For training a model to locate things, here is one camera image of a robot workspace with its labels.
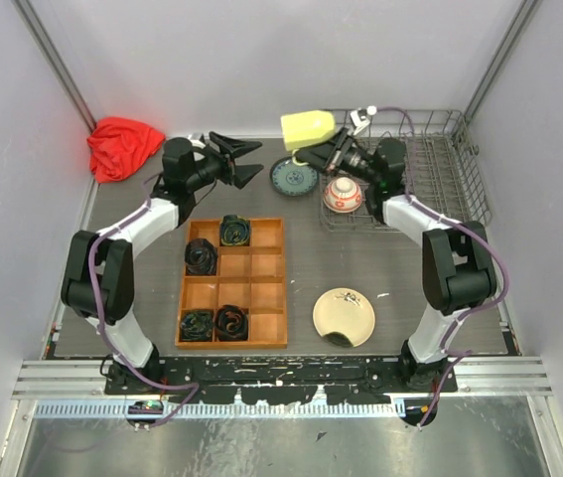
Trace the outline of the yellow green ceramic mug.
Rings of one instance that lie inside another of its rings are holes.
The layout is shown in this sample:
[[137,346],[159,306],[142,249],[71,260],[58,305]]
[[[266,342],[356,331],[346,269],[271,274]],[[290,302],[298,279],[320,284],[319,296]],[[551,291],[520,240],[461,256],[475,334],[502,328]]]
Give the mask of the yellow green ceramic mug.
[[280,123],[285,149],[291,153],[292,162],[299,167],[308,165],[298,160],[300,149],[329,140],[337,130],[334,114],[320,109],[284,114],[280,117]]

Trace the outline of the blue green patterned plate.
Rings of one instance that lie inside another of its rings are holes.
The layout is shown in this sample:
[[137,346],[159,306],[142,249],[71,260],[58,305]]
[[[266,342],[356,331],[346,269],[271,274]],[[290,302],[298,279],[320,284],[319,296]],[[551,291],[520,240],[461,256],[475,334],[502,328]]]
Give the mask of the blue green patterned plate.
[[309,166],[297,166],[290,157],[277,160],[269,172],[273,189],[287,197],[311,193],[319,182],[319,174]]

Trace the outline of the red orange patterned bowl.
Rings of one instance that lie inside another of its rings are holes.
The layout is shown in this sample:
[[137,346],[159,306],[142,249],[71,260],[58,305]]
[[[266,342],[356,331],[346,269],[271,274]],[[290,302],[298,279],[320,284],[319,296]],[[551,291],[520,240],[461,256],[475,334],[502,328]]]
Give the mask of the red orange patterned bowl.
[[363,194],[359,183],[349,177],[332,179],[323,194],[324,205],[334,213],[349,214],[361,205]]

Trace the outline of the cream plate with flower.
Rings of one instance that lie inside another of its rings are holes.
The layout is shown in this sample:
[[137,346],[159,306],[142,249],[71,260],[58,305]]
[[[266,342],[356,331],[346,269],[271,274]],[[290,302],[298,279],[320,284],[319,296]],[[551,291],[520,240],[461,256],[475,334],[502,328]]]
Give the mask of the cream plate with flower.
[[375,327],[375,313],[369,300],[350,288],[333,288],[323,293],[313,308],[313,324],[328,343],[341,348],[364,344]]

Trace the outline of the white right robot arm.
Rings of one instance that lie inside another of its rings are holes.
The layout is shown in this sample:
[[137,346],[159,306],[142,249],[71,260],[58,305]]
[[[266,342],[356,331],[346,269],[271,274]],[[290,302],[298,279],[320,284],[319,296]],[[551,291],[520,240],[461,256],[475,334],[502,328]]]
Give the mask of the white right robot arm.
[[368,213],[420,246],[427,305],[416,331],[402,345],[397,369],[408,390],[429,388],[448,372],[450,343],[462,322],[484,309],[497,289],[483,225],[449,220],[409,193],[407,146],[398,139],[384,138],[367,151],[342,128],[325,141],[312,140],[290,152],[321,174],[345,172],[363,180]]

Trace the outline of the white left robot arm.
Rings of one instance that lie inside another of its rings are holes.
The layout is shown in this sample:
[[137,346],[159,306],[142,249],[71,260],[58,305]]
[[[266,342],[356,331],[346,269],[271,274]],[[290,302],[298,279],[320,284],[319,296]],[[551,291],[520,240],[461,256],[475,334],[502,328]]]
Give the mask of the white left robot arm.
[[107,228],[78,231],[70,241],[61,301],[95,328],[115,369],[140,394],[167,385],[159,351],[134,315],[135,259],[190,217],[198,190],[218,182],[243,189],[262,167],[237,160],[261,146],[216,132],[169,139],[162,170],[142,205]]

